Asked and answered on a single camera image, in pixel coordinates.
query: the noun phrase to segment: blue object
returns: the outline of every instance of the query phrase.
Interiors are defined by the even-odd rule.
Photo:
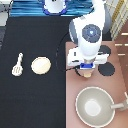
[[[93,67],[93,63],[91,63],[91,64],[81,63],[80,64],[80,68],[92,68],[92,67]]]
[[[19,17],[19,16],[48,16],[43,13],[42,8],[43,0],[14,0],[12,4],[12,10],[10,11],[10,17]],[[80,16],[88,14],[92,8],[91,0],[66,0],[66,13],[63,13],[61,16]]]
[[[46,15],[62,15],[62,14],[65,14],[67,12],[67,8],[63,9],[61,12],[59,13],[50,13],[47,9],[43,9],[43,12],[46,14]]]

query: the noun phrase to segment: round lid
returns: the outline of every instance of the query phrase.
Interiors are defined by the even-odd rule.
[[[40,75],[47,73],[50,67],[51,67],[50,60],[46,57],[36,58],[31,65],[33,72]]]

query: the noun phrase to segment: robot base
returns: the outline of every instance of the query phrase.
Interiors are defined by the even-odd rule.
[[[67,8],[63,9],[61,12],[59,13],[50,13],[47,9],[43,9],[43,12],[46,14],[46,15],[62,15],[62,14],[65,14],[67,12]]]

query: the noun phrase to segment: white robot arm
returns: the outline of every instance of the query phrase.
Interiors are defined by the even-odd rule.
[[[109,54],[98,55],[105,23],[103,0],[92,0],[94,12],[73,19],[69,24],[71,40],[78,46],[70,49],[68,66],[84,64],[105,64]]]

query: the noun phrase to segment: bowl rim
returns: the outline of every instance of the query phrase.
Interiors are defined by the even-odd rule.
[[[82,90],[78,93],[78,95],[77,95],[77,97],[76,97],[75,108],[76,108],[77,115],[78,115],[79,118],[80,118],[85,124],[87,124],[88,126],[95,127],[95,128],[105,127],[105,126],[107,126],[108,124],[110,124],[110,123],[112,122],[112,120],[114,119],[115,110],[113,110],[111,119],[110,119],[107,123],[105,123],[105,124],[103,124],[103,125],[100,125],[100,126],[91,125],[91,124],[87,123],[87,122],[81,117],[81,115],[79,114],[79,111],[78,111],[78,108],[77,108],[78,98],[79,98],[79,96],[80,96],[85,90],[88,90],[88,89],[98,89],[98,90],[100,90],[100,91],[106,93],[106,94],[108,95],[108,97],[110,98],[112,104],[114,104],[114,101],[113,101],[112,97],[111,97],[110,94],[109,94],[107,91],[105,91],[104,89],[102,89],[102,88],[100,88],[100,87],[95,87],[95,86],[86,87],[86,88],[82,89]]]

